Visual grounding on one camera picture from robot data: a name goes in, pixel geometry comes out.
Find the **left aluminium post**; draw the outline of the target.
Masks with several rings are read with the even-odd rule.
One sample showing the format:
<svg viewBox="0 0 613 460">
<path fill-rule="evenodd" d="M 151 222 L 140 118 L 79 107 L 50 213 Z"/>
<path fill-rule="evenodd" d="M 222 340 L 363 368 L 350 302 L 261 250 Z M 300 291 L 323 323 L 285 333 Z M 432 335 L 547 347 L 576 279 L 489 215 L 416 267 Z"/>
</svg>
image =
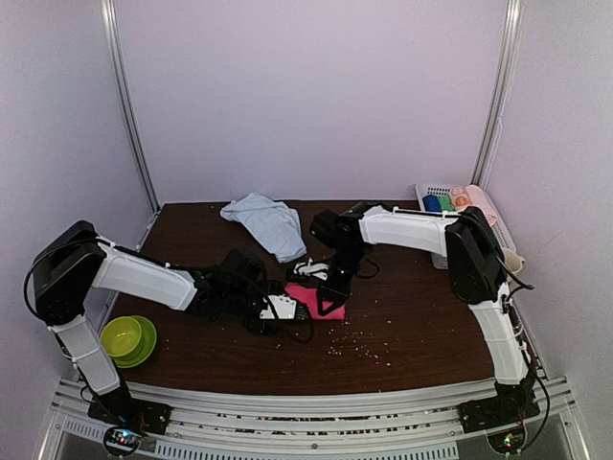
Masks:
<svg viewBox="0 0 613 460">
<path fill-rule="evenodd" d="M 156 214 L 161 210 L 161 205 L 155 192 L 152 176 L 145 157 L 143 143 L 129 91 L 117 19 L 116 2 L 112 0 L 102 0 L 100 4 L 102 11 L 102 25 L 113 68 L 130 153 L 135 163 L 137 175 L 144 189 L 148 207 L 153 214 Z"/>
</svg>

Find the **cartoon print rolled towel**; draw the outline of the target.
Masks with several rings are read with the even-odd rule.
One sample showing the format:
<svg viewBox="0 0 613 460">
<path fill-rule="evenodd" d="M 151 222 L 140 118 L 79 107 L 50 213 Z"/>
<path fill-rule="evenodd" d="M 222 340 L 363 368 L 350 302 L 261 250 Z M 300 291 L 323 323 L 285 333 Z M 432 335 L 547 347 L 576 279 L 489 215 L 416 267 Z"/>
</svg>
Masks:
<svg viewBox="0 0 613 460">
<path fill-rule="evenodd" d="M 466 208 L 473 206 L 473 200 L 470 197 L 468 187 L 454 186 L 449 191 L 451 206 L 456 212 L 462 212 Z"/>
</svg>

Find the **blue rolled towel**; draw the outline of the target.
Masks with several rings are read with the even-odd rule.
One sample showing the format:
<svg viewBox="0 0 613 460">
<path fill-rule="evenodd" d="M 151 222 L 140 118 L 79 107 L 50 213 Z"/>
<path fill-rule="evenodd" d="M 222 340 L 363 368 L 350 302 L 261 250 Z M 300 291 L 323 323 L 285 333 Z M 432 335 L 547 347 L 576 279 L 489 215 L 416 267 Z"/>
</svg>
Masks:
<svg viewBox="0 0 613 460">
<path fill-rule="evenodd" d="M 424 210 L 429 213 L 440 213 L 442 206 L 436 195 L 425 195 L 422 198 Z"/>
</svg>

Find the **magenta pink towel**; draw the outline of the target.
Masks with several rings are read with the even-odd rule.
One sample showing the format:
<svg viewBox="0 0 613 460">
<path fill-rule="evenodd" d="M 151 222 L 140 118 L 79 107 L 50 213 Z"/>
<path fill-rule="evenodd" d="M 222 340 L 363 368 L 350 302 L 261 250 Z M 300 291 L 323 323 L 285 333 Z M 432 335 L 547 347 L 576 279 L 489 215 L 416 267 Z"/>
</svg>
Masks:
<svg viewBox="0 0 613 460">
<path fill-rule="evenodd" d="M 346 318 L 346 307 L 344 305 L 325 315 L 321 314 L 318 311 L 317 291 L 314 287 L 303 287 L 297 283 L 288 283 L 285 286 L 285 291 L 291 298 L 305 304 L 315 320 L 341 321 Z"/>
</svg>

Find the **light pink rolled towel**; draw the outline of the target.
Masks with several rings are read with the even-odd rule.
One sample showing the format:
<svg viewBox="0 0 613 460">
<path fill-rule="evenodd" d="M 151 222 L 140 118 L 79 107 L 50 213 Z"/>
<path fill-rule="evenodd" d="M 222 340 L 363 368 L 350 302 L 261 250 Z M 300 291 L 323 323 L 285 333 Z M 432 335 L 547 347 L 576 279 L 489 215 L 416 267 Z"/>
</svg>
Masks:
<svg viewBox="0 0 613 460">
<path fill-rule="evenodd" d="M 471 184 L 465 187 L 471 206 L 479 208 L 488 225 L 493 227 L 498 222 L 498 214 L 490 204 L 486 193 L 477 185 Z"/>
</svg>

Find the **aluminium post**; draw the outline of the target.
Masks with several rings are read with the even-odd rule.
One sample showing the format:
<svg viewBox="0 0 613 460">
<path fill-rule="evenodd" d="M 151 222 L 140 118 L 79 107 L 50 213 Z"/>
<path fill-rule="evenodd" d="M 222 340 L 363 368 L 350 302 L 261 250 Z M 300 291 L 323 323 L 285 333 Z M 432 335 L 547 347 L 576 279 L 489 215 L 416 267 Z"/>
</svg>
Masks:
<svg viewBox="0 0 613 460">
<path fill-rule="evenodd" d="M 503 115 L 511 93 L 512 79 L 520 41 L 520 26 L 524 2 L 509 0 L 503 27 L 501 46 L 488 116 L 478 150 L 471 183 L 482 189 L 488 185 L 494 158 L 503 130 Z"/>
<path fill-rule="evenodd" d="M 143 143 L 129 91 L 117 19 L 116 2 L 112 0 L 102 0 L 100 4 L 102 11 L 102 25 L 113 68 L 130 153 L 135 163 L 137 175 L 144 189 L 148 207 L 153 214 L 156 214 L 161 210 L 161 205 L 155 192 L 152 176 L 145 157 Z"/>
</svg>

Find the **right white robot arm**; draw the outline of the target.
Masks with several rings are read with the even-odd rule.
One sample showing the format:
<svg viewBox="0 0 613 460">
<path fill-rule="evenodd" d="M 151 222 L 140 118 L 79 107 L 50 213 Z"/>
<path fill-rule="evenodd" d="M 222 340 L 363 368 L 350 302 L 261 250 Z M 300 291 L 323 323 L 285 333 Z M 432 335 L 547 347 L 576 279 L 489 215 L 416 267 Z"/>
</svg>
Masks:
<svg viewBox="0 0 613 460">
<path fill-rule="evenodd" d="M 511 317 L 509 270 L 483 212 L 429 213 L 359 203 L 342 214 L 317 214 L 309 232 L 333 250 L 326 280 L 316 290 L 317 310 L 326 316 L 345 304 L 362 259 L 378 244 L 437 254 L 447 260 L 452 293 L 466 303 L 481 328 L 500 389 L 491 402 L 497 422 L 512 422 L 528 406 L 520 386 L 532 387 L 534 371 Z"/>
</svg>

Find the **right aluminium post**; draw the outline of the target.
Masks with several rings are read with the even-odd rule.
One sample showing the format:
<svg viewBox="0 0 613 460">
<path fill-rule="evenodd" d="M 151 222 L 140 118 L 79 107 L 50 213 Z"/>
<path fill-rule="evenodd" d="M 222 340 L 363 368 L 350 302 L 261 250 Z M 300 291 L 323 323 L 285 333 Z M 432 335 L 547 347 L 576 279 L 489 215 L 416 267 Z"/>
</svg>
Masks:
<svg viewBox="0 0 613 460">
<path fill-rule="evenodd" d="M 501 46 L 488 116 L 478 150 L 471 183 L 482 189 L 488 185 L 494 158 L 503 130 L 503 115 L 511 93 L 512 79 L 520 41 L 520 26 L 524 2 L 509 0 L 503 27 Z"/>
</svg>

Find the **light blue towel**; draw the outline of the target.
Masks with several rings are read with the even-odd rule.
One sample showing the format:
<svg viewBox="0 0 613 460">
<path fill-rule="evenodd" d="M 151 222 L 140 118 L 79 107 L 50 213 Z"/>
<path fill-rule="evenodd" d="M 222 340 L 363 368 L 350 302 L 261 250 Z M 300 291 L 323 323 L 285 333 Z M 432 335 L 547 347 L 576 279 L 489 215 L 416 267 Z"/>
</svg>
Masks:
<svg viewBox="0 0 613 460">
<path fill-rule="evenodd" d="M 251 193 L 225 205 L 220 215 L 240 223 L 280 264 L 295 261 L 307 253 L 299 213 L 284 202 Z"/>
</svg>

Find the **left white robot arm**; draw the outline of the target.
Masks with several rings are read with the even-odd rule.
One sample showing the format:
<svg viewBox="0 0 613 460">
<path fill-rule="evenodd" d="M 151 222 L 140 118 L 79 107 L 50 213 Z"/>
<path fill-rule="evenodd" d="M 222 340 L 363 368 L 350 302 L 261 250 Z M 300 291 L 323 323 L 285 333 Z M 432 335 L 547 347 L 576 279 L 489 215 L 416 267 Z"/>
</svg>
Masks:
<svg viewBox="0 0 613 460">
<path fill-rule="evenodd" d="M 121 314 L 142 314 L 153 320 L 160 334 L 156 351 L 144 364 L 125 369 L 134 382 L 174 390 L 281 395 L 290 391 L 289 369 L 296 345 L 284 333 L 273 336 L 246 333 L 238 321 L 205 319 L 172 313 L 145 300 L 98 289 L 87 296 L 96 324 Z M 24 318 L 23 340 L 11 359 L 10 382 L 47 398 L 69 366 L 43 325 Z"/>
</svg>

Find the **aluminium front rail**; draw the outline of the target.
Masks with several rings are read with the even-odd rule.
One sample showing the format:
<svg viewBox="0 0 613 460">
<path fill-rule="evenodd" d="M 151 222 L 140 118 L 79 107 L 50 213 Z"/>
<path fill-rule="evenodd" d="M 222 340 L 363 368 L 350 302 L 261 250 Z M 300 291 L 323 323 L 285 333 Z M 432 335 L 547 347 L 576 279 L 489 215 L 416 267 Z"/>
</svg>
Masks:
<svg viewBox="0 0 613 460">
<path fill-rule="evenodd" d="M 535 389 L 542 414 L 523 422 L 530 440 L 517 459 L 593 459 L 565 378 Z M 147 459 L 505 459 L 489 432 L 466 433 L 457 406 L 494 395 L 493 380 L 417 390 L 334 396 L 244 396 L 128 384 L 133 396 L 170 406 L 162 435 L 132 458 Z M 34 459 L 101 458 L 106 424 L 87 417 L 82 383 L 62 379 Z"/>
</svg>

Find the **white plastic basket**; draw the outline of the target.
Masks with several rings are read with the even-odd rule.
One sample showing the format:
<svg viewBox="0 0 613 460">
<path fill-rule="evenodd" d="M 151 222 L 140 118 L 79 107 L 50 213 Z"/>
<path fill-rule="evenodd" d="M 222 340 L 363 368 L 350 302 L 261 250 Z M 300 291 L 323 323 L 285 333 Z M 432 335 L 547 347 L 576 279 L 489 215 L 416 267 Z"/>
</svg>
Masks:
<svg viewBox="0 0 613 460">
<path fill-rule="evenodd" d="M 415 185 L 415 191 L 418 198 L 419 206 L 422 211 L 425 210 L 425 205 L 423 203 L 423 198 L 425 196 L 448 196 L 450 191 L 452 190 L 453 185 L 442 184 L 442 183 L 418 183 Z M 499 242 L 500 246 L 503 248 L 508 248 L 509 250 L 516 252 L 516 245 L 513 241 L 513 238 L 507 228 L 506 223 L 502 219 L 502 215 L 497 210 L 494 202 L 490 199 L 488 194 L 485 194 L 487 202 L 489 206 L 495 211 L 498 216 L 497 222 L 491 227 L 491 230 Z M 442 257 L 441 255 L 431 253 L 431 262 L 432 265 L 436 269 L 447 270 L 447 259 Z"/>
</svg>

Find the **green rolled towel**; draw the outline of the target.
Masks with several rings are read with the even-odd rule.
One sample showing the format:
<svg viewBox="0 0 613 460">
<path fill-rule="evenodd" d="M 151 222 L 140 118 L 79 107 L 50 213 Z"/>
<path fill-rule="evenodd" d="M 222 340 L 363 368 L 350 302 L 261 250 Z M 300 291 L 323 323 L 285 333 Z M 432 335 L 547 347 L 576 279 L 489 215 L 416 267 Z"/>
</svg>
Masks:
<svg viewBox="0 0 613 460">
<path fill-rule="evenodd" d="M 439 201 L 439 205 L 441 208 L 442 212 L 447 212 L 447 213 L 455 213 L 456 209 L 454 208 L 453 204 L 452 204 L 452 200 L 451 198 L 446 195 L 446 196 L 439 196 L 438 197 L 438 201 Z"/>
</svg>

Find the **cream patterned mug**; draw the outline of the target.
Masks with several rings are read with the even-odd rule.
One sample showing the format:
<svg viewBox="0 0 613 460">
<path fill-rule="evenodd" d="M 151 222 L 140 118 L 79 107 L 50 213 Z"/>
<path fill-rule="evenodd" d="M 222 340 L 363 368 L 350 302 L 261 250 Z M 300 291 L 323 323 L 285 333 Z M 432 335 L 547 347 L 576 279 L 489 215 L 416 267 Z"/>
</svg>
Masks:
<svg viewBox="0 0 613 460">
<path fill-rule="evenodd" d="M 506 267 L 511 271 L 511 273 L 518 274 L 526 264 L 525 258 L 507 247 L 503 247 L 502 251 Z"/>
</svg>

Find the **green plate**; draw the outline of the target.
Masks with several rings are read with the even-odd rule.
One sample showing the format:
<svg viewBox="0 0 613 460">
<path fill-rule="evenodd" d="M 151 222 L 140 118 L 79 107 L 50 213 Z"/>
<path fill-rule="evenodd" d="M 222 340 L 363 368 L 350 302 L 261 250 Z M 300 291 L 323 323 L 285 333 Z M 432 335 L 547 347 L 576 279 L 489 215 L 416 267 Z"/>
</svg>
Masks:
<svg viewBox="0 0 613 460">
<path fill-rule="evenodd" d="M 115 364 L 122 369 L 133 368 L 144 363 L 153 353 L 157 343 L 157 330 L 153 323 L 141 315 L 131 315 L 143 328 L 141 349 L 133 356 L 127 358 L 112 358 Z"/>
</svg>

